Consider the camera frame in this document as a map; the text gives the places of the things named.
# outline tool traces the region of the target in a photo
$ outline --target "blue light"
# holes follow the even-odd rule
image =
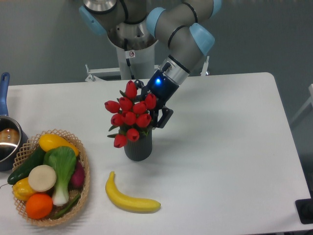
[[[160,85],[161,84],[161,79],[160,79],[160,77],[157,77],[156,78],[156,85]]]

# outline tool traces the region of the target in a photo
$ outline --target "tulip bouquet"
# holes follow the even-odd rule
[[[108,135],[114,138],[114,147],[121,148],[129,141],[137,141],[140,136],[148,135],[152,130],[152,118],[150,110],[155,108],[157,98],[154,94],[147,94],[142,100],[137,95],[137,86],[130,80],[126,85],[125,92],[120,91],[122,97],[116,101],[109,100],[104,103],[105,108],[113,113],[111,128],[109,131],[119,127],[117,134]]]

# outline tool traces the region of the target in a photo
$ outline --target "orange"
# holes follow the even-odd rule
[[[45,193],[35,193],[26,202],[26,213],[31,219],[41,219],[50,214],[52,198]]]

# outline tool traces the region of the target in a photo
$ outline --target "red tulip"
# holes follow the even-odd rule
[[[157,104],[157,97],[154,94],[149,93],[145,99],[145,102],[148,110],[154,109]]]
[[[147,111],[147,105],[145,101],[141,101],[133,106],[133,111],[135,114],[143,114]]]
[[[129,99],[134,99],[137,96],[137,87],[132,80],[130,80],[126,85],[125,95]]]
[[[117,103],[116,101],[112,101],[112,100],[105,102],[104,105],[106,109],[113,114],[118,113],[119,108],[120,108],[119,103]]]
[[[149,114],[141,114],[137,120],[136,120],[136,124],[137,126],[141,127],[141,128],[145,128],[149,125],[151,121],[151,116]]]
[[[119,99],[119,105],[123,111],[129,111],[133,107],[133,103],[127,97],[121,97]]]
[[[134,125],[136,123],[136,114],[127,111],[122,113],[122,120],[126,125]]]
[[[114,126],[121,126],[124,124],[122,120],[122,115],[121,114],[114,114],[111,118],[111,124]]]
[[[124,147],[127,144],[126,136],[117,134],[114,138],[114,147],[115,148],[121,148]]]
[[[135,128],[131,128],[127,131],[126,137],[130,141],[137,141],[139,139],[139,132]]]

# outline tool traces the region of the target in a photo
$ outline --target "blue pot handle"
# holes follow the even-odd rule
[[[8,107],[6,105],[6,97],[8,94],[8,87],[10,81],[10,74],[4,72],[1,75],[0,81],[0,116],[9,116]]]

